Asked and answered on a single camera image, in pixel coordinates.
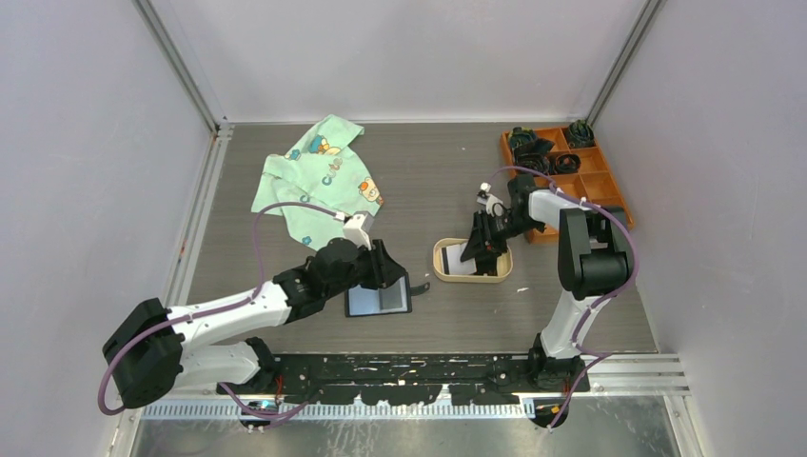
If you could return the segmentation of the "white striped credit card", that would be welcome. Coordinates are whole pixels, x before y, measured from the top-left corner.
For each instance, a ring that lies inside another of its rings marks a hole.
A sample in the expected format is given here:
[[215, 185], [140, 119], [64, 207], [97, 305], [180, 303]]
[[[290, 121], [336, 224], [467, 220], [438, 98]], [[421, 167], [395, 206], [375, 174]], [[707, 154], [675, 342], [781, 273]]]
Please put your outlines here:
[[455, 244], [441, 248], [441, 262], [443, 273], [446, 275], [474, 275], [477, 265], [473, 257], [463, 260], [466, 243]]

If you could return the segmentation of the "black leather card holder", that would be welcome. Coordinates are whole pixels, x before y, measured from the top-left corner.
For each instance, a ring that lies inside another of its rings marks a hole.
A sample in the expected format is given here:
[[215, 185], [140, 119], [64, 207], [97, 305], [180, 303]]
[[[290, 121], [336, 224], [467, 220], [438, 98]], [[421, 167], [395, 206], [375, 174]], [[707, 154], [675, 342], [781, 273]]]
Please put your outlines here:
[[388, 288], [364, 288], [357, 286], [344, 294], [344, 316], [359, 318], [413, 311], [413, 298], [430, 291], [431, 284], [424, 282], [412, 286], [407, 275]]

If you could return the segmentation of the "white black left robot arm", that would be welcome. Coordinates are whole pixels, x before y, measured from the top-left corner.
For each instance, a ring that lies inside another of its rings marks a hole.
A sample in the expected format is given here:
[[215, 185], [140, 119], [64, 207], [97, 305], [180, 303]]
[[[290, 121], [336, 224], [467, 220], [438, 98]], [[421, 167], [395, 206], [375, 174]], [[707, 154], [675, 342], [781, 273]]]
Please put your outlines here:
[[354, 288], [394, 288], [407, 275], [383, 241], [336, 238], [301, 265], [225, 298], [179, 307], [147, 299], [102, 346], [108, 366], [97, 407], [112, 416], [148, 406], [177, 387], [207, 383], [218, 383], [223, 391], [267, 392], [278, 378], [268, 346], [260, 340], [227, 346], [226, 339], [303, 320]]

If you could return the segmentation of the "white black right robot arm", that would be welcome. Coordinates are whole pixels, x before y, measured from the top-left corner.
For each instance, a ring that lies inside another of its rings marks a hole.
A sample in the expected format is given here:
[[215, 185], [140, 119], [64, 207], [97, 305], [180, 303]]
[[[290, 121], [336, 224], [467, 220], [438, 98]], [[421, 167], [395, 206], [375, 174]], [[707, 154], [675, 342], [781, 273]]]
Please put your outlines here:
[[534, 387], [549, 391], [565, 374], [581, 372], [581, 342], [593, 319], [636, 277], [635, 246], [619, 206], [592, 204], [554, 182], [542, 188], [525, 174], [512, 178], [507, 189], [510, 202], [505, 204], [489, 184], [481, 184], [477, 201], [482, 209], [473, 216], [459, 261], [476, 275], [492, 276], [509, 239], [530, 230], [557, 232], [561, 297], [528, 351], [526, 369]]

